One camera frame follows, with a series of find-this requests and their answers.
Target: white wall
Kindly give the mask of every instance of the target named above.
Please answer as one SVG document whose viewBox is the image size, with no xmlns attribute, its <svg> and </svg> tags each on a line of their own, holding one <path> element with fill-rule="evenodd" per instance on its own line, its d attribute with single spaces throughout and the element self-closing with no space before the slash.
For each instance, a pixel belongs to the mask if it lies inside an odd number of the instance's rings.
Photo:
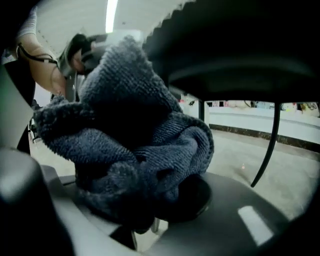
<svg viewBox="0 0 320 256">
<path fill-rule="evenodd" d="M 213 125 L 272 132 L 273 109 L 209 107 L 209 112 L 209 123 Z M 278 134 L 320 144 L 320 118 L 281 111 Z"/>
<path fill-rule="evenodd" d="M 50 92 L 43 89 L 39 84 L 35 84 L 34 99 L 40 107 L 47 105 L 50 102 Z"/>
</svg>

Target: gray plastic panel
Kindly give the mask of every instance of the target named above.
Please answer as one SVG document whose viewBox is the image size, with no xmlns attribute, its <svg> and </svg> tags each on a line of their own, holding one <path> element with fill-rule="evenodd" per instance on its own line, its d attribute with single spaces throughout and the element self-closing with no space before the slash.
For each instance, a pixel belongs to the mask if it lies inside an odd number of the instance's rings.
<svg viewBox="0 0 320 256">
<path fill-rule="evenodd" d="M 54 168 L 43 165 L 42 173 L 54 208 L 70 235 L 75 255 L 140 255 L 107 236 L 84 216 L 65 192 Z"/>
</svg>

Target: gray microfiber towel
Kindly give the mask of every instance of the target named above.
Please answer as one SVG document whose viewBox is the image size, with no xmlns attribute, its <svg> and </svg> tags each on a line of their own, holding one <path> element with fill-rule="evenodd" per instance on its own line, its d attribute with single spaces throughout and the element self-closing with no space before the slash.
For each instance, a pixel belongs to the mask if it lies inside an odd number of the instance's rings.
<svg viewBox="0 0 320 256">
<path fill-rule="evenodd" d="M 134 229 L 177 202 L 179 184 L 214 153 L 209 127 L 183 114 L 129 36 L 106 50 L 79 102 L 57 96 L 34 120 L 43 142 L 74 162 L 85 204 Z"/>
</svg>

